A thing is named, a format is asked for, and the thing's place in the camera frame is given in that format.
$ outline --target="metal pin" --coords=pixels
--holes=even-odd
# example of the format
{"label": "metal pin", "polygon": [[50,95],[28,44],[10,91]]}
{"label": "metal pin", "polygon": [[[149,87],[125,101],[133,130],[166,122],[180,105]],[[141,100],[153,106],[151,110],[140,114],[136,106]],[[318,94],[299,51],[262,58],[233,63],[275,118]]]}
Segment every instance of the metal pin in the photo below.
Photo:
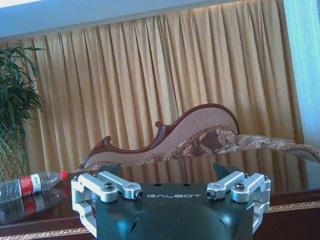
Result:
{"label": "metal pin", "polygon": [[243,182],[239,182],[235,185],[235,188],[243,190],[245,189],[245,184]]}
{"label": "metal pin", "polygon": [[114,184],[112,182],[107,182],[104,184],[104,190],[110,190],[114,188]]}

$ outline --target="beige upholstery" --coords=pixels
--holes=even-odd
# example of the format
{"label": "beige upholstery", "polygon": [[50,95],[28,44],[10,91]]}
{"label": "beige upholstery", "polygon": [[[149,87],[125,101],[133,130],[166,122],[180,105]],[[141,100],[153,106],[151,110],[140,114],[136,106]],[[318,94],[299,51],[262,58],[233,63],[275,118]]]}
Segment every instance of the beige upholstery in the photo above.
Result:
{"label": "beige upholstery", "polygon": [[223,125],[231,128],[237,133],[237,125],[232,116],[218,107],[207,107],[195,110],[187,115],[154,149],[143,153],[117,153],[101,152],[91,156],[84,163],[84,168],[101,163],[121,163],[122,165],[133,165],[149,162],[155,156],[156,160],[162,160],[168,153],[175,149],[181,142],[193,134],[210,126]]}

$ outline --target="curtain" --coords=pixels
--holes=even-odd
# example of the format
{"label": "curtain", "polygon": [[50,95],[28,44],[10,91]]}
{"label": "curtain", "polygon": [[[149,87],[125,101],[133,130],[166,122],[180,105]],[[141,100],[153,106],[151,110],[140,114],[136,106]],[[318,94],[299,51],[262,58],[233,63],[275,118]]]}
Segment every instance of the curtain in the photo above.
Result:
{"label": "curtain", "polygon": [[158,120],[218,103],[243,134],[303,143],[282,0],[247,0],[22,40],[43,112],[26,124],[30,172],[75,170],[110,135],[148,145]]}

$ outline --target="table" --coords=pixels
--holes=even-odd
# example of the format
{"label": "table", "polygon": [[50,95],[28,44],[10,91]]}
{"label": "table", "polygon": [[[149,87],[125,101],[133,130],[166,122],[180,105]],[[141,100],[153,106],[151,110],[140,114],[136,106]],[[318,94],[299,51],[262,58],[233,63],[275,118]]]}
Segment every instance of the table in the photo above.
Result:
{"label": "table", "polygon": [[[235,166],[249,175],[265,174],[271,179],[271,208],[253,239],[320,238],[320,164],[316,162],[262,148],[123,166],[119,176],[137,183],[210,183],[218,180],[213,163]],[[69,174],[68,180],[56,186],[65,193],[56,205],[0,225],[0,240],[92,240],[72,210],[68,191],[74,175]]]}

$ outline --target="screw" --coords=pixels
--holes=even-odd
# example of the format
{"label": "screw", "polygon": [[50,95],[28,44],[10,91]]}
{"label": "screw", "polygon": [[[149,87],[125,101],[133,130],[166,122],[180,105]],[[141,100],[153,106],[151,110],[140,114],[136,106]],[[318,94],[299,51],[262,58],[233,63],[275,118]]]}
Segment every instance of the screw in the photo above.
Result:
{"label": "screw", "polygon": [[104,190],[111,190],[114,188],[114,184],[112,182],[107,182],[104,184]]}
{"label": "screw", "polygon": [[214,197],[215,197],[216,194],[215,194],[214,191],[208,190],[208,191],[206,191],[205,195],[206,195],[206,197],[207,197],[208,199],[214,199]]}
{"label": "screw", "polygon": [[245,184],[243,182],[239,182],[235,185],[236,189],[243,190],[245,189]]}
{"label": "screw", "polygon": [[134,194],[134,198],[136,199],[142,199],[143,196],[144,196],[144,192],[141,190],[136,191]]}

